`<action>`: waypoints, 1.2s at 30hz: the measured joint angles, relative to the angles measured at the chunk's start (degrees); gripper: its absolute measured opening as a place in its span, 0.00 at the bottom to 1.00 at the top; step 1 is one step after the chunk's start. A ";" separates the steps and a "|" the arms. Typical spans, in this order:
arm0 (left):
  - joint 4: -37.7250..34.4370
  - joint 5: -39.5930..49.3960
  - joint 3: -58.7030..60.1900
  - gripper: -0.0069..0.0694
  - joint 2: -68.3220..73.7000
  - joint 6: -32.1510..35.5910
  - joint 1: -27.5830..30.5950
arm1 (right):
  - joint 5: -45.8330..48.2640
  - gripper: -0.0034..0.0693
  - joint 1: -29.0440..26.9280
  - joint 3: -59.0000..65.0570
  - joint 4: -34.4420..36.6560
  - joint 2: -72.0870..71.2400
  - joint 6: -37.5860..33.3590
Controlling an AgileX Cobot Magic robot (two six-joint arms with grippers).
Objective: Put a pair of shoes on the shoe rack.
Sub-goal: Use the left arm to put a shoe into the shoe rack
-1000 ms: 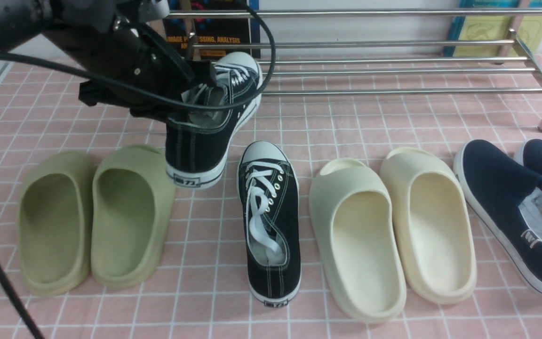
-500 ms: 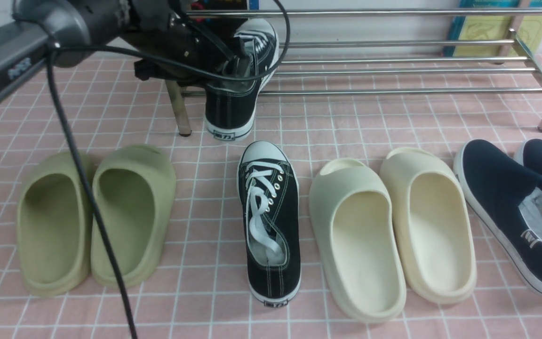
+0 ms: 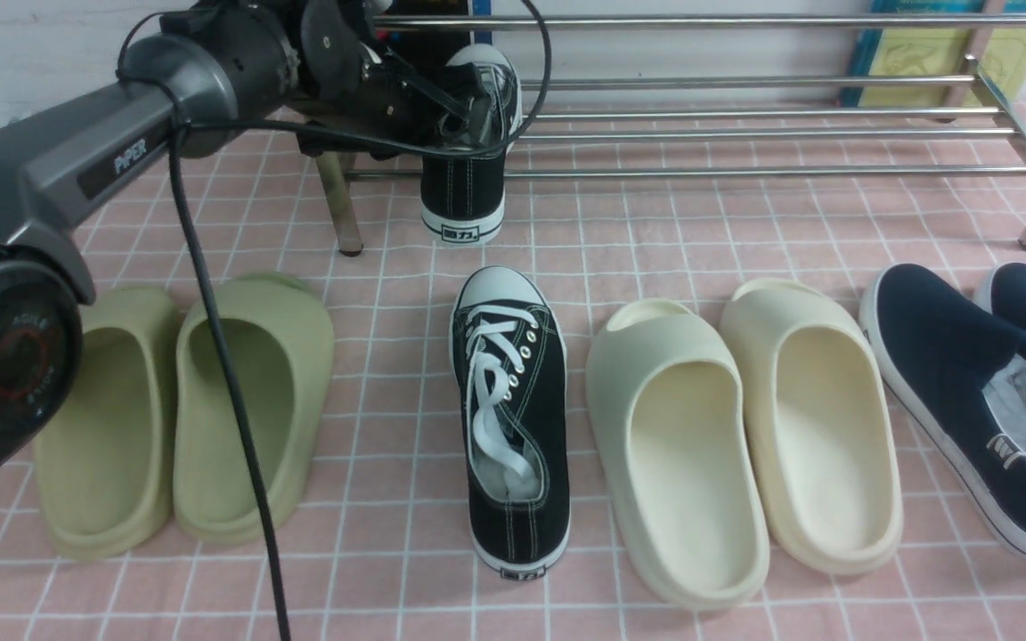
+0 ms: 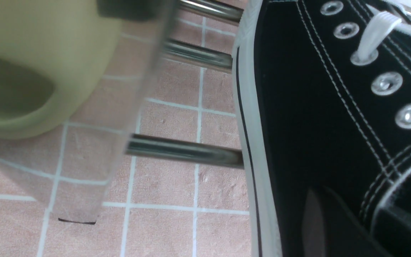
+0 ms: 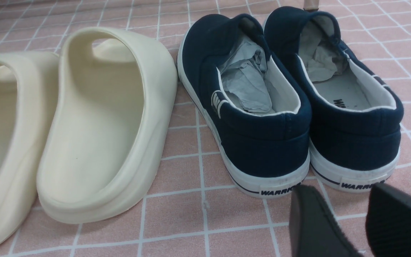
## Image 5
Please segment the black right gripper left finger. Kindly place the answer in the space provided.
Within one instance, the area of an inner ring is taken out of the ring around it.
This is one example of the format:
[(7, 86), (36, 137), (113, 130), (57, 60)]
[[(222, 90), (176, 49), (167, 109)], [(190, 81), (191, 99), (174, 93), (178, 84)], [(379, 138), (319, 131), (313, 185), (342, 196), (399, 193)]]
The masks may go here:
[(292, 257), (361, 257), (342, 232), (320, 192), (297, 185), (291, 193)]

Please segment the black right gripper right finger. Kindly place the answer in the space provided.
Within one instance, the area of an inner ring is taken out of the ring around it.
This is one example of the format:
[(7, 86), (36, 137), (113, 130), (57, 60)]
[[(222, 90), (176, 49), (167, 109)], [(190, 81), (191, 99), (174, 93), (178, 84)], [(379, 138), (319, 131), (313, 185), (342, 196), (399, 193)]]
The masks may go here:
[(411, 257), (411, 195), (385, 183), (374, 185), (366, 236), (376, 257)]

